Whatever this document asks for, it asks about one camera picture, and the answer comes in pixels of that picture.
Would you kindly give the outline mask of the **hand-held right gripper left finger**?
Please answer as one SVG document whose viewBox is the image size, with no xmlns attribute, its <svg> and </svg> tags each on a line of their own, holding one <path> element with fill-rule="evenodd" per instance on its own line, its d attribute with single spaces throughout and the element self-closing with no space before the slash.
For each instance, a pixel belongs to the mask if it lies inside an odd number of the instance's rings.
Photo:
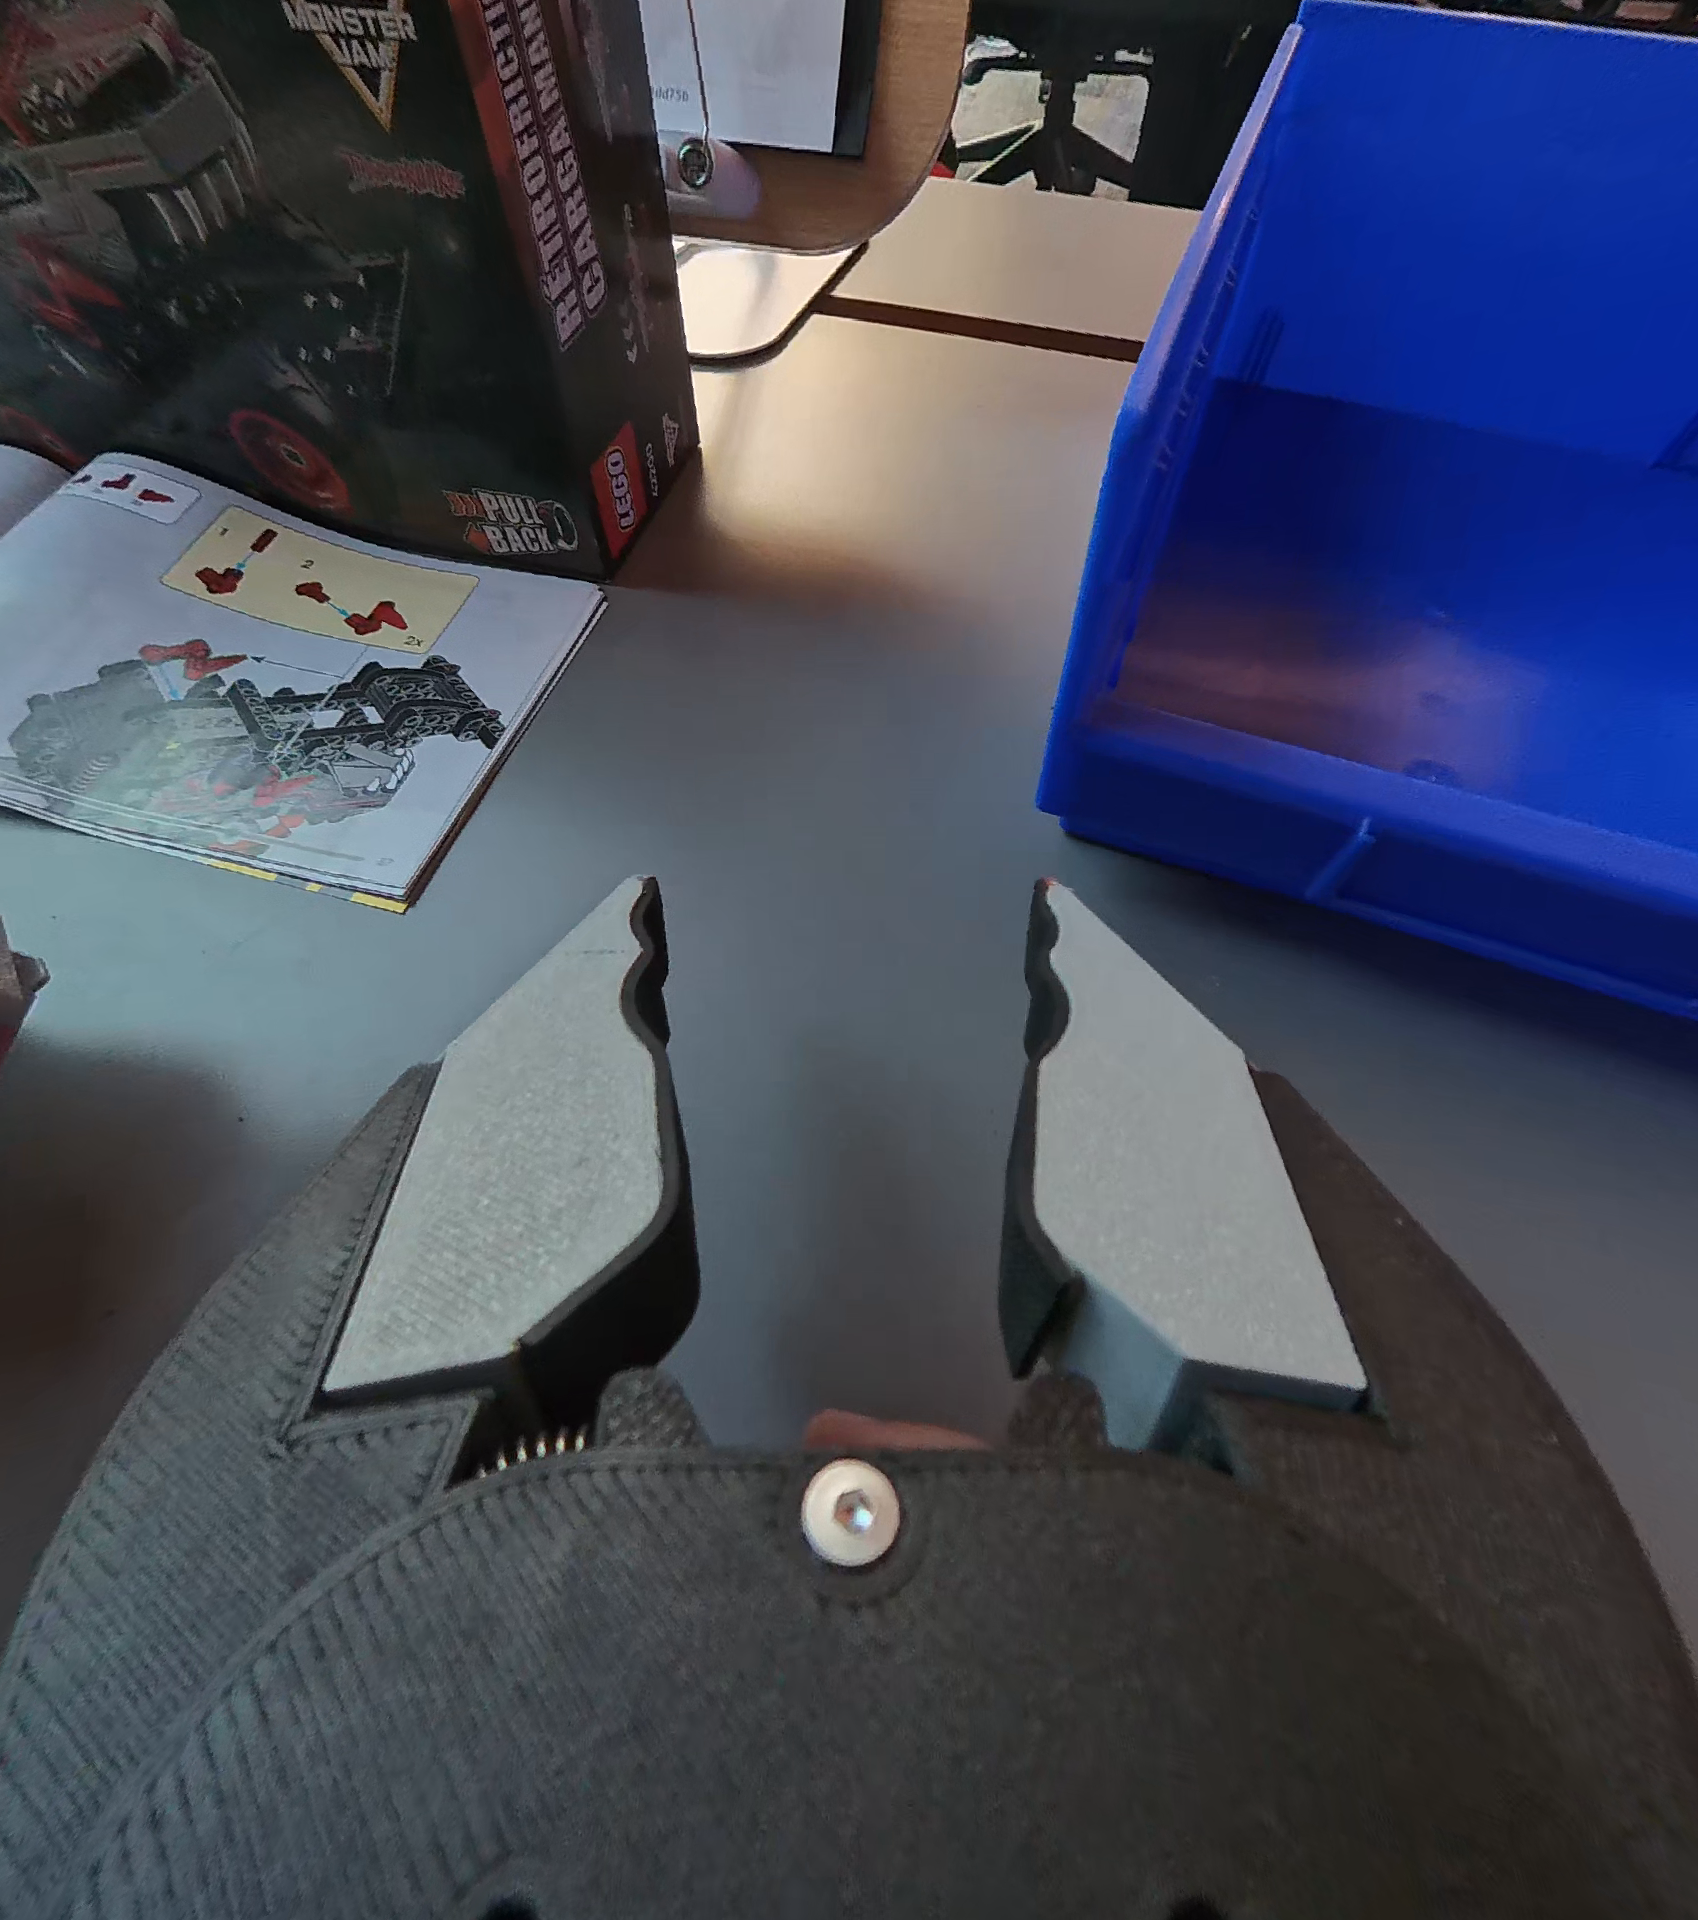
<svg viewBox="0 0 1698 1920">
<path fill-rule="evenodd" d="M 336 1403 L 595 1403 L 700 1302 L 661 888 L 628 876 L 441 1054 L 332 1347 Z"/>
</svg>

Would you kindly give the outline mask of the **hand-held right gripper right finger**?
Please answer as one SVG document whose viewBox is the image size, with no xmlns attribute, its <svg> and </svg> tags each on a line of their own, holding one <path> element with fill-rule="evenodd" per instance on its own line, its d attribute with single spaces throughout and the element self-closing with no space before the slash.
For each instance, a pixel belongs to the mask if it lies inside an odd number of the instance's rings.
<svg viewBox="0 0 1698 1920">
<path fill-rule="evenodd" d="M 1124 1451 L 1176 1451 L 1211 1392 L 1359 1409 L 1370 1379 L 1245 1051 L 1053 877 L 1023 975 L 1010 1373 L 1086 1382 Z"/>
</svg>

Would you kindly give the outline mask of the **lego instruction booklet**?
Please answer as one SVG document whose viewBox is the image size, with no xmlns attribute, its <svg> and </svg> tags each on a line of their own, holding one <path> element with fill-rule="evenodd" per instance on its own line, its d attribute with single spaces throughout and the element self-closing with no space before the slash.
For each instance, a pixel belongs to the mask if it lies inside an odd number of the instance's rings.
<svg viewBox="0 0 1698 1920">
<path fill-rule="evenodd" d="M 0 808 L 404 908 L 603 607 L 0 443 Z"/>
</svg>

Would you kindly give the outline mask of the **dark lego set box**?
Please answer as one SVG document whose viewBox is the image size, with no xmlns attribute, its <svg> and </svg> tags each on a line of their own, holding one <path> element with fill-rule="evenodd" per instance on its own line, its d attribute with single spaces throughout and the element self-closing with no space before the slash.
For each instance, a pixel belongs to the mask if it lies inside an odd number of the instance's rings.
<svg viewBox="0 0 1698 1920">
<path fill-rule="evenodd" d="M 637 3 L 0 2 L 0 443 L 609 577 L 700 453 Z"/>
</svg>

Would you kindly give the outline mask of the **blue plastic storage bin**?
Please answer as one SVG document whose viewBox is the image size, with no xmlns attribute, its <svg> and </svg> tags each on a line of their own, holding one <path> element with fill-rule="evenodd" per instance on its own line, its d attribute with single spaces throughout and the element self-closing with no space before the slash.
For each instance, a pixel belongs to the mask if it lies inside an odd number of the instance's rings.
<svg viewBox="0 0 1698 1920">
<path fill-rule="evenodd" d="M 1300 7 L 1127 378 L 1034 799 L 1698 1023 L 1698 36 Z"/>
</svg>

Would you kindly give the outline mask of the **small grey webcam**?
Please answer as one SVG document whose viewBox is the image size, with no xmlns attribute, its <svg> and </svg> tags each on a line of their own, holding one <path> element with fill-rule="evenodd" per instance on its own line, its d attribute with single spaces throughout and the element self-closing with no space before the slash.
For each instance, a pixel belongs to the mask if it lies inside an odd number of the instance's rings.
<svg viewBox="0 0 1698 1920">
<path fill-rule="evenodd" d="M 657 155 L 670 226 L 735 223 L 756 215 L 763 181 L 730 141 L 710 134 L 660 129 Z"/>
</svg>

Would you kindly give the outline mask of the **black office chair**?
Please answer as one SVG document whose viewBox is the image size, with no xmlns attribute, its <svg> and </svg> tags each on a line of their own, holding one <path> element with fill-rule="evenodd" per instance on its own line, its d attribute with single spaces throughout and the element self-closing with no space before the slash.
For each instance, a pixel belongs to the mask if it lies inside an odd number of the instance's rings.
<svg viewBox="0 0 1698 1920">
<path fill-rule="evenodd" d="M 972 141 L 945 134 L 937 165 L 977 184 L 1031 179 L 1038 189 L 1091 196 L 1099 181 L 1130 201 L 1198 210 L 1219 179 L 1297 2 L 974 2 L 962 82 L 1034 74 L 1038 118 Z M 1144 82 L 1133 154 L 1122 155 L 1075 119 L 1091 77 Z"/>
</svg>

